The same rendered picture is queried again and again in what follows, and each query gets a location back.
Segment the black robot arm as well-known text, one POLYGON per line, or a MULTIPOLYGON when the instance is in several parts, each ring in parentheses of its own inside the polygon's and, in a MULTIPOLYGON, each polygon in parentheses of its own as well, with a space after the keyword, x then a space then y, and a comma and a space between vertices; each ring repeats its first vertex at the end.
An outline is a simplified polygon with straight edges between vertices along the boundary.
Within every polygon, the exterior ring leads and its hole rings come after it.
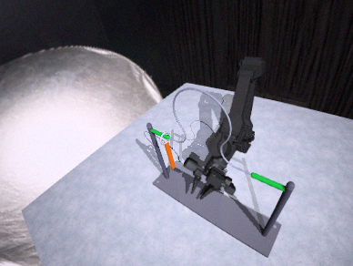
MULTIPOLYGON (((222 154, 228 161, 237 151, 247 153, 251 146, 249 143, 255 139, 255 131, 252 130, 253 124, 250 116, 257 81, 264 73, 266 63, 267 61, 263 61, 263 57, 254 56, 245 56, 245 59, 239 61, 237 87, 233 96, 232 107, 228 113, 232 131, 229 140, 222 147, 222 154)), ((229 123, 227 116, 225 116, 215 136, 208 141, 207 148, 211 155, 223 159, 220 154, 220 146, 226 141, 228 134, 229 123)), ((214 163, 208 168, 205 181, 217 189, 221 186, 227 189, 232 179, 226 176, 227 169, 221 170, 217 166, 218 164, 214 163)))

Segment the orange handle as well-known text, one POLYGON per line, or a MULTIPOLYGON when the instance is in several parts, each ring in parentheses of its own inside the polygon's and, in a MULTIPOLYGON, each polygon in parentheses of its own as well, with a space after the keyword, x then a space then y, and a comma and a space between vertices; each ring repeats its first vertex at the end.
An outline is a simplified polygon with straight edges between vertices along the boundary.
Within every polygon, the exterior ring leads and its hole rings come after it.
POLYGON ((175 162, 174 162, 174 159, 173 159, 173 155, 172 155, 172 152, 171 152, 171 148, 170 148, 170 146, 169 146, 169 139, 165 142, 165 143, 163 143, 162 142, 162 137, 165 135, 165 134, 168 134, 168 136, 170 137, 170 134, 169 134, 169 132, 164 132, 164 133, 162 133, 162 135, 161 135, 161 137, 160 137, 160 144, 161 145, 165 145, 165 148, 166 148, 166 153, 167 153, 167 156, 168 156, 168 159, 169 159, 169 163, 170 163, 170 166, 171 166, 171 169, 174 169, 175 167, 176 167, 176 165, 175 165, 175 162))

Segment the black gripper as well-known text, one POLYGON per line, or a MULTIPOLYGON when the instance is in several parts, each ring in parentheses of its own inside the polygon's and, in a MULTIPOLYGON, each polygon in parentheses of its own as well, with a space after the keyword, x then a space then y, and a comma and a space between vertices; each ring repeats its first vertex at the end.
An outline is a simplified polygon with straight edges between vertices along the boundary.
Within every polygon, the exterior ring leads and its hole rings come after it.
MULTIPOLYGON (((194 184, 193 184, 193 188, 192 188, 192 192, 191 194, 193 194, 197 188, 197 185, 199 183, 199 181, 202 179, 202 175, 204 174, 205 176, 207 176, 206 172, 208 171, 208 168, 210 168, 214 163, 218 164, 218 168, 223 170, 227 168, 227 162, 223 159, 217 158, 215 156, 212 156, 211 159, 209 160, 209 162, 207 163, 207 165, 205 166, 205 168, 201 168, 198 166, 198 162, 193 160, 192 158, 187 158, 186 161, 184 162, 184 167, 188 170, 190 170, 191 172, 193 172, 193 175, 195 176, 195 180, 194 180, 194 184)), ((211 184, 209 184, 206 188, 206 190, 203 191, 203 193, 200 196, 200 200, 203 199, 205 196, 207 196, 209 193, 215 191, 215 190, 219 190, 221 191, 221 188, 223 186, 221 186, 219 189, 215 188, 214 186, 212 186, 211 184)), ((230 185, 227 187, 227 189, 224 188, 224 191, 227 194, 231 194, 233 195, 234 192, 236 191, 236 187, 235 185, 231 182, 230 185)))

